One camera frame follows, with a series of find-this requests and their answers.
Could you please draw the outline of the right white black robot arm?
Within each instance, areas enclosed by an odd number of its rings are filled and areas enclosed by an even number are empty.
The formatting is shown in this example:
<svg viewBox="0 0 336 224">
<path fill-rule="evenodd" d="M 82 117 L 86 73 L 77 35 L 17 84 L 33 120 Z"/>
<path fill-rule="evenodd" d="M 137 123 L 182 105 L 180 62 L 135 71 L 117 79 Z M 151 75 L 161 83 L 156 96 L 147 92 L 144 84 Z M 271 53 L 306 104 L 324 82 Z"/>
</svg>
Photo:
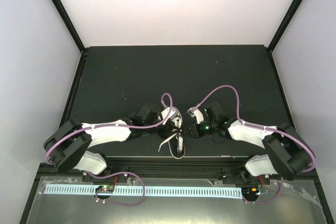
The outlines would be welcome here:
<svg viewBox="0 0 336 224">
<path fill-rule="evenodd" d="M 313 164 L 312 150 L 287 123 L 262 126 L 229 118 L 218 103 L 201 109 L 191 107 L 187 112 L 196 120 L 186 130 L 186 134 L 192 138 L 218 134 L 222 138 L 246 142 L 265 150 L 264 155 L 252 156 L 238 171 L 239 179 L 245 184 L 266 174 L 294 180 Z"/>
</svg>

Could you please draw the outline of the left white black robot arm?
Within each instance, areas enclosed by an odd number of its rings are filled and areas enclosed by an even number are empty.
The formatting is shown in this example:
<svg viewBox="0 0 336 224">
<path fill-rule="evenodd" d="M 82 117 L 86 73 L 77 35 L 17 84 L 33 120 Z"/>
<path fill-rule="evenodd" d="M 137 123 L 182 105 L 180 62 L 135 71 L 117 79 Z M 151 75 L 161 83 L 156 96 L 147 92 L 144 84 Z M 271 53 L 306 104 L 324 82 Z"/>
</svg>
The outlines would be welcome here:
<svg viewBox="0 0 336 224">
<path fill-rule="evenodd" d="M 126 142 L 156 133 L 164 143 L 178 136 L 182 117 L 174 106 L 148 103 L 139 112 L 110 123 L 89 124 L 68 120 L 43 145 L 48 164 L 58 172 L 72 169 L 94 174 L 108 181 L 113 169 L 102 151 L 90 148 L 113 142 Z"/>
</svg>

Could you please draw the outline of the black white sneaker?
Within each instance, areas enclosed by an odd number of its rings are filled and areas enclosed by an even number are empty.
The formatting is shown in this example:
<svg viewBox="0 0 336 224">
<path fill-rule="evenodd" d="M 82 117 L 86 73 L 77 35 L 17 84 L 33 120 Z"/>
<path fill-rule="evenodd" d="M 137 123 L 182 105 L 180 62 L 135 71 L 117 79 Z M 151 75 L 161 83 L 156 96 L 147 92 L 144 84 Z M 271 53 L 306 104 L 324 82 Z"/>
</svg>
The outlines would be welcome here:
<svg viewBox="0 0 336 224">
<path fill-rule="evenodd" d="M 169 151 L 171 156 L 174 159 L 182 159 L 185 156 L 185 147 L 183 143 L 183 136 L 182 136 L 182 125 L 183 125 L 183 119 L 180 111 L 173 107 L 172 111 L 170 113 L 170 122 L 172 122 L 173 125 L 173 131 L 171 135 L 166 138 L 159 146 L 159 149 L 165 144 L 169 146 Z M 173 153 L 171 146 L 171 142 L 174 141 L 176 143 L 176 151 Z"/>
</svg>

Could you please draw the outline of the white shoelace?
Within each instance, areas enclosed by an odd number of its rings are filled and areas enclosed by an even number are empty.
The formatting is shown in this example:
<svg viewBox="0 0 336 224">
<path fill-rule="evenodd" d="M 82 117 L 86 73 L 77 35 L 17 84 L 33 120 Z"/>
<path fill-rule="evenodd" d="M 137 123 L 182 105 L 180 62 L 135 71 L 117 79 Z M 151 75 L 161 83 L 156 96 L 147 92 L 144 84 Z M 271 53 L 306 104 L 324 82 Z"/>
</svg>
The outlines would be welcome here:
<svg viewBox="0 0 336 224">
<path fill-rule="evenodd" d="M 182 159 L 185 155 L 185 146 L 184 146 L 184 142 L 183 142 L 183 137 L 182 137 L 182 124 L 183 124 L 183 120 L 181 118 L 175 118 L 173 119 L 173 123 L 175 123 L 175 125 L 178 127 L 178 132 L 174 133 L 173 135 L 171 135 L 170 137 L 166 138 L 164 141 L 161 142 L 161 144 L 159 145 L 158 148 L 158 153 L 161 150 L 161 147 L 164 144 L 168 144 L 169 147 L 169 151 L 171 156 L 174 159 Z M 171 147 L 171 140 L 177 140 L 177 155 L 175 156 L 172 152 L 172 147 Z"/>
</svg>

